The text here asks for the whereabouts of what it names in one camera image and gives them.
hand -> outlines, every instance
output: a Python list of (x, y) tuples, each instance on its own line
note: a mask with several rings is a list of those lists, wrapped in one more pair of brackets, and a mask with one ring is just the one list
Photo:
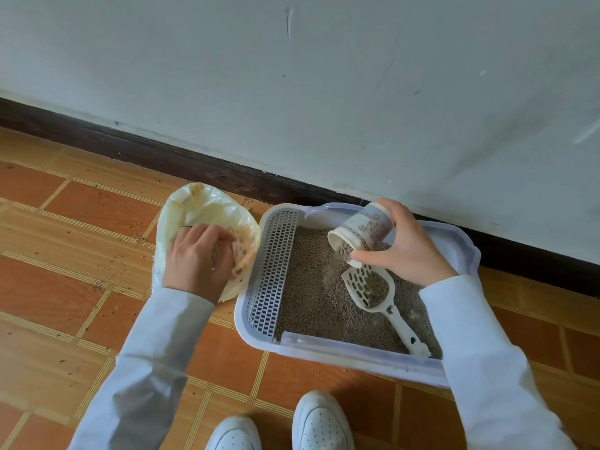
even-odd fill
[[(182, 227), (169, 245), (162, 286), (183, 290), (217, 304), (233, 268), (235, 237), (221, 226)], [(213, 248), (221, 243), (221, 261), (213, 269)]]
[(425, 287), (458, 276), (407, 207), (384, 198), (376, 202), (392, 213), (396, 225), (394, 245), (386, 251), (354, 251), (350, 255), (352, 259), (386, 268), (402, 279)]

litter scoop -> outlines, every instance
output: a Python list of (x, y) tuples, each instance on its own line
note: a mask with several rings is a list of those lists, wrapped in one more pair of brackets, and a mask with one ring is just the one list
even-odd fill
[[(387, 283), (387, 296), (379, 305), (371, 307), (371, 296), (373, 291), (367, 288), (367, 277), (369, 275), (379, 275)], [(402, 343), (408, 348), (411, 355), (430, 357), (431, 352), (427, 345), (419, 339), (412, 328), (404, 321), (400, 315), (398, 307), (394, 304), (394, 295), (396, 294), (396, 285), (394, 279), (386, 272), (385, 268), (374, 267), (372, 265), (363, 265), (361, 268), (351, 267), (341, 274), (348, 293), (354, 300), (356, 306), (369, 313), (381, 313), (394, 326)]]

white plastic bag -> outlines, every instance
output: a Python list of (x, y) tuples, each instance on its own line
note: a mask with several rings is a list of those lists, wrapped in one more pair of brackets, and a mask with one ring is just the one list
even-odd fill
[(183, 226), (198, 223), (218, 224), (236, 238), (233, 243), (235, 265), (220, 302), (235, 297), (250, 275), (260, 244), (260, 228), (249, 211), (227, 194), (203, 183), (190, 183), (169, 196), (158, 217), (156, 251), (152, 266), (152, 290), (163, 283), (166, 254), (170, 241)]

white wall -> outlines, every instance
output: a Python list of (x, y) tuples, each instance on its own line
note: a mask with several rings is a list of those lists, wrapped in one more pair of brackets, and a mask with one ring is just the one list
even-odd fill
[(0, 89), (600, 264), (600, 0), (0, 0)]

orange floor tile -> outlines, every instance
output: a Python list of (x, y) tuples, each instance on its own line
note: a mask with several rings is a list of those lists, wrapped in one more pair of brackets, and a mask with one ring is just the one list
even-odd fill
[[(0, 129), (0, 448), (63, 450), (149, 295), (161, 204), (186, 180)], [(232, 195), (259, 219), (268, 204)], [(600, 448), (600, 300), (482, 267), (487, 299), (567, 432)], [(291, 448), (298, 399), (340, 401), (357, 448), (464, 449), (450, 391), (253, 349), (221, 303), (162, 449), (250, 415)]]

